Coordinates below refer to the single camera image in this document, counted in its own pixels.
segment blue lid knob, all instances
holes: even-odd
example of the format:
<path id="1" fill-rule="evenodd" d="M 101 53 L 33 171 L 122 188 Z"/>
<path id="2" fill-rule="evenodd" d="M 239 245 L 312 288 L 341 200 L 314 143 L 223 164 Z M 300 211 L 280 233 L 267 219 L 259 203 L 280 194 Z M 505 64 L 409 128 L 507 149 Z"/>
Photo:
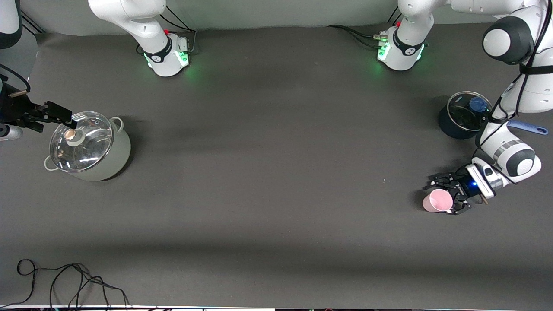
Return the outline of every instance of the blue lid knob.
<path id="1" fill-rule="evenodd" d="M 474 97 L 473 99 L 471 99 L 468 105 L 474 112 L 484 112 L 488 107 L 486 101 L 480 97 Z"/>

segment blue handle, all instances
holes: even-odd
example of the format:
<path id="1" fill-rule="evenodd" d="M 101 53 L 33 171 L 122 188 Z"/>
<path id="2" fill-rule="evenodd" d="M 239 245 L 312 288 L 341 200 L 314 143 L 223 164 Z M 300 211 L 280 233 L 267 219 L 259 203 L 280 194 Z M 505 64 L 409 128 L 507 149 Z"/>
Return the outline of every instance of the blue handle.
<path id="1" fill-rule="evenodd" d="M 531 132 L 531 133 L 536 133 L 536 134 L 539 134 L 539 135 L 549 134 L 549 131 L 545 127 L 536 126 L 536 125 L 532 125 L 532 124 L 522 122 L 522 121 L 517 121 L 517 120 L 509 121 L 509 123 L 507 123 L 507 126 L 523 129 L 525 131 L 528 131 L 528 132 Z"/>

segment pot handle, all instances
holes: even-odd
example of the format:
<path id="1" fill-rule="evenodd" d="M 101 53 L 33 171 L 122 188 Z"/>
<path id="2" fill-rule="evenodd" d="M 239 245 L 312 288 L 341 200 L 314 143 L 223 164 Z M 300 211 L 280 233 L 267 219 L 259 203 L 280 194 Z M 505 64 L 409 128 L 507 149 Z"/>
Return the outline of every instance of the pot handle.
<path id="1" fill-rule="evenodd" d="M 49 170 L 50 172 L 53 172 L 53 171 L 55 171 L 55 170 L 60 169 L 59 167 L 56 167 L 56 168 L 49 168 L 49 167 L 48 167 L 48 160 L 50 160 L 50 156 L 47 156 L 46 159 L 44 159 L 44 168 L 45 168 L 46 170 Z"/>
<path id="2" fill-rule="evenodd" d="M 123 123 L 123 120 L 121 120 L 121 118 L 119 117 L 113 117 L 113 118 L 110 118 L 109 119 L 110 121 L 112 121 L 113 123 L 115 123 L 114 121 L 117 120 L 119 121 L 119 123 L 121 123 L 121 126 L 119 126 L 119 128 L 117 129 L 117 131 L 115 132 L 115 134 L 119 134 L 123 131 L 123 127 L 125 126 L 125 123 Z"/>

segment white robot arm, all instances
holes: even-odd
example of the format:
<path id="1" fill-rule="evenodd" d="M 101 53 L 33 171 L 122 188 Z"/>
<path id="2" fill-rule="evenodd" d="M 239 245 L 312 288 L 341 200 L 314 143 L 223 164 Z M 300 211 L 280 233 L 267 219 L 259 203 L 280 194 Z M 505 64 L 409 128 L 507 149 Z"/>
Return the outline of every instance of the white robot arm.
<path id="1" fill-rule="evenodd" d="M 520 75 L 503 92 L 489 120 L 476 138 L 476 145 L 489 159 L 475 157 L 466 166 L 467 175 L 440 174 L 431 185 L 450 191 L 458 214 L 470 207 L 465 199 L 495 196 L 495 189 L 518 183 L 539 172 L 541 161 L 534 150 L 507 128 L 519 112 L 538 113 L 553 109 L 553 24 L 550 0 L 399 0 L 404 15 L 400 26 L 381 32 L 388 42 L 378 60 L 394 70 L 407 70 L 420 59 L 424 40 L 434 24 L 432 11 L 450 4 L 458 12 L 507 15 L 484 33 L 482 47 L 493 59 L 519 65 Z"/>
<path id="2" fill-rule="evenodd" d="M 92 12 L 131 34 L 144 50 L 150 68 L 160 76 L 176 75 L 189 63 L 186 38 L 166 34 L 153 19 L 165 0 L 88 0 Z"/>
<path id="3" fill-rule="evenodd" d="M 14 46 L 23 31 L 19 0 L 0 0 L 0 50 Z"/>

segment white pot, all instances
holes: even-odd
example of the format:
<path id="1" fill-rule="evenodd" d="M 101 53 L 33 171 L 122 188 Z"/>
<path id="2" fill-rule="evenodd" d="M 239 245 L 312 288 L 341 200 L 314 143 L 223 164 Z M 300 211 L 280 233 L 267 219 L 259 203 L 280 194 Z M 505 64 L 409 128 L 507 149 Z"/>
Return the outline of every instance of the white pot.
<path id="1" fill-rule="evenodd" d="M 62 170 L 88 182 L 117 174 L 131 153 L 131 141 L 123 130 L 123 120 L 119 117 L 108 120 L 91 111 L 77 113 L 73 120 L 77 121 L 77 129 L 61 125 L 52 135 L 50 155 L 44 160 L 44 168 Z"/>

